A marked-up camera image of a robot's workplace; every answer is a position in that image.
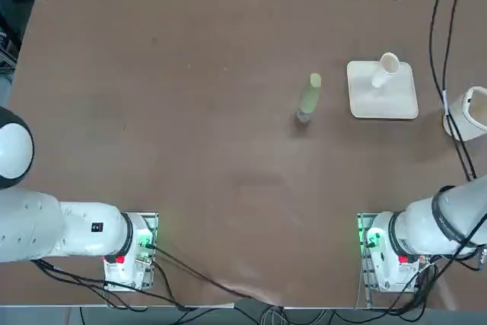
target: bottle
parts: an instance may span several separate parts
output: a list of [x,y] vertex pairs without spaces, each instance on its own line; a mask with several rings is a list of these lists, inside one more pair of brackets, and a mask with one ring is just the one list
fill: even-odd
[[313,73],[310,75],[310,81],[301,93],[298,111],[296,112],[296,118],[301,123],[310,122],[311,116],[313,116],[313,112],[320,99],[320,90],[321,77],[319,74]]

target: paper cup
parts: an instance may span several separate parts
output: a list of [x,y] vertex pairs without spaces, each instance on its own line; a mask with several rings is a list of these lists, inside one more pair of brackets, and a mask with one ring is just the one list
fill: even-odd
[[399,71],[399,59],[393,53],[384,53],[379,65],[372,75],[372,85],[375,88],[384,86]]
[[[458,130],[464,141],[474,139],[487,132],[487,89],[471,87],[466,93],[450,105],[450,115],[455,119]],[[450,121],[455,139],[459,140],[457,131]],[[446,115],[443,116],[443,127],[452,135]]]

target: white tray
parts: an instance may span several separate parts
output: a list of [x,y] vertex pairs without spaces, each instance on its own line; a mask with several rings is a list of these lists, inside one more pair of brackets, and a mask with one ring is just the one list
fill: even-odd
[[415,119],[418,101],[411,66],[399,64],[399,71],[383,87],[372,86],[378,61],[351,61],[347,65],[350,110],[357,118]]

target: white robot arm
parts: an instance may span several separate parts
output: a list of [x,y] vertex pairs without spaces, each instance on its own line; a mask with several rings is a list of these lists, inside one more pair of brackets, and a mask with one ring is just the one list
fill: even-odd
[[[137,213],[100,202],[59,202],[13,187],[33,162],[27,124],[0,107],[0,263],[47,256],[103,256],[106,279],[140,289],[154,233]],[[111,287],[110,290],[126,288]]]
[[[367,232],[378,289],[401,292],[419,271],[420,256],[451,255],[487,213],[487,177],[447,186],[401,212],[382,212]],[[460,254],[487,244],[487,223]]]

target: table surface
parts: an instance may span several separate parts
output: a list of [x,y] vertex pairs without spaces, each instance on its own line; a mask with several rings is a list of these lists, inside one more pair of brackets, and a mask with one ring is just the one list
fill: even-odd
[[[157,211],[160,246],[264,301],[354,307],[357,213],[404,209],[463,182],[428,67],[433,1],[36,0],[10,102],[36,142],[22,185]],[[451,2],[438,10],[439,69]],[[486,5],[459,1],[451,99],[485,85]],[[386,51],[412,66],[414,121],[350,113],[347,62]],[[311,72],[322,95],[300,129],[293,112]],[[468,146],[484,174],[487,140]],[[103,276],[99,257],[53,262]],[[234,299],[162,263],[179,301]],[[2,264],[0,282],[2,304],[100,303],[31,263]],[[485,285],[484,272],[453,266],[428,306],[484,310]],[[160,278],[154,292],[165,294]]]

